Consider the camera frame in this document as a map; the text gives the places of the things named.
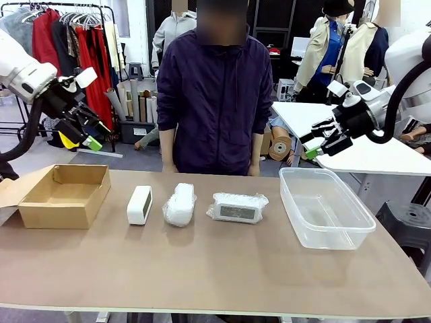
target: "cardboard box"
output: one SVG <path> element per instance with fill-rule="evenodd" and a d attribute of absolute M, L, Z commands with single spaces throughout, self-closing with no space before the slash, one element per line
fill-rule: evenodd
<path fill-rule="evenodd" d="M 267 125 L 265 127 L 265 132 L 263 133 L 261 156 L 266 156 L 269 154 L 269 148 L 271 147 L 271 139 L 272 139 L 271 129 Z"/>
<path fill-rule="evenodd" d="M 109 189 L 108 166 L 53 165 L 0 183 L 0 207 L 18 207 L 27 228 L 88 229 Z"/>

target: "plastic-wrapped device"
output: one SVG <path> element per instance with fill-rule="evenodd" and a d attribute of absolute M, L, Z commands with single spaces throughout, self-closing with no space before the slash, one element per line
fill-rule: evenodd
<path fill-rule="evenodd" d="M 215 203 L 208 209 L 207 215 L 214 220 L 256 224 L 262 220 L 262 210 L 268 199 L 264 195 L 255 196 L 215 193 Z"/>
<path fill-rule="evenodd" d="M 189 224 L 196 196 L 192 184 L 180 183 L 176 186 L 174 194 L 163 206 L 164 220 L 177 227 L 185 227 Z"/>

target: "floor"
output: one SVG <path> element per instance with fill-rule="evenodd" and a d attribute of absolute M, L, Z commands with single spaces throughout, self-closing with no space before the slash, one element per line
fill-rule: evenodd
<path fill-rule="evenodd" d="M 19 121 L 20 115 L 16 105 L 0 105 L 1 120 Z M 8 151 L 18 143 L 15 135 L 0 135 L 0 151 Z M 110 145 L 105 145 L 103 151 L 110 151 Z M 162 160 L 157 147 L 148 147 L 145 151 L 135 151 L 132 145 L 117 144 L 117 153 L 123 155 L 123 158 L 106 157 L 103 155 L 93 155 L 90 153 L 71 153 L 66 149 L 59 149 L 49 146 L 46 139 L 36 138 L 32 148 L 21 158 L 12 161 L 15 171 L 20 175 L 27 174 L 37 169 L 52 164 L 106 164 L 114 170 L 143 170 L 151 172 L 160 172 L 162 170 Z M 261 162 L 261 175 L 264 177 L 278 177 L 278 172 L 285 164 L 273 160 Z M 313 168 L 310 163 L 303 163 L 301 167 Z M 338 174 L 355 191 L 359 189 L 359 184 L 349 174 Z M 379 176 L 374 183 L 365 203 L 373 213 L 376 213 L 382 204 L 389 200 L 397 200 L 400 203 L 408 203 L 414 193 L 422 183 L 423 178 L 407 176 Z M 427 276 L 428 282 L 431 282 L 431 271 Z M 97 313 L 84 313 L 82 315 L 83 323 L 95 322 Z M 155 315 L 154 322 L 169 323 L 170 317 L 163 314 Z M 213 316 L 197 316 L 193 318 L 193 323 L 220 323 Z M 32 310 L 13 310 L 0 308 L 0 322 L 11 323 L 63 323 L 66 318 L 63 312 L 43 312 Z M 125 314 L 112 314 L 111 323 L 125 322 Z M 346 320 L 325 320 L 326 323 L 341 323 Z"/>

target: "paper roll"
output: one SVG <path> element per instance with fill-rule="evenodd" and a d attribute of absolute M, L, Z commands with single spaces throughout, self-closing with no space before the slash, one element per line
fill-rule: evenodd
<path fill-rule="evenodd" d="M 130 88 L 132 92 L 132 105 L 133 105 L 133 121 L 139 122 L 139 96 L 137 93 L 137 79 L 130 80 Z"/>
<path fill-rule="evenodd" d="M 123 108 L 124 114 L 128 116 L 129 111 L 127 110 L 127 94 L 126 94 L 126 88 L 124 86 L 124 83 L 119 83 L 117 85 L 117 89 L 119 91 L 121 107 Z"/>
<path fill-rule="evenodd" d="M 127 100 L 127 110 L 129 111 L 129 116 L 133 116 L 132 100 Z"/>
<path fill-rule="evenodd" d="M 108 89 L 108 91 L 105 93 L 105 96 L 107 96 L 110 100 L 110 103 L 114 107 L 115 112 L 119 116 L 119 119 L 121 121 L 126 121 L 126 115 L 124 113 L 123 107 L 121 106 L 119 97 L 117 96 L 117 93 L 115 93 L 114 89 Z"/>
<path fill-rule="evenodd" d="M 147 122 L 149 123 L 153 122 L 153 109 L 151 101 L 151 98 L 147 98 Z"/>
<path fill-rule="evenodd" d="M 272 146 L 269 148 L 269 155 L 272 159 L 280 162 L 290 152 L 292 139 L 287 130 L 281 127 L 272 128 Z"/>
<path fill-rule="evenodd" d="M 145 98 L 139 98 L 139 110 L 141 113 L 141 122 L 147 122 L 147 117 L 146 117 L 146 113 L 147 113 L 147 104 L 146 104 L 146 99 Z"/>
<path fill-rule="evenodd" d="M 157 98 L 155 96 L 151 98 L 151 110 L 153 113 L 153 122 L 157 123 Z"/>

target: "box flap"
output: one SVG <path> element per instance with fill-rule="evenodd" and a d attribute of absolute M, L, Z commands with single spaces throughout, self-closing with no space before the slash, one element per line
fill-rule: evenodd
<path fill-rule="evenodd" d="M 0 208 L 16 207 L 55 165 L 27 174 L 17 180 L 0 183 Z"/>

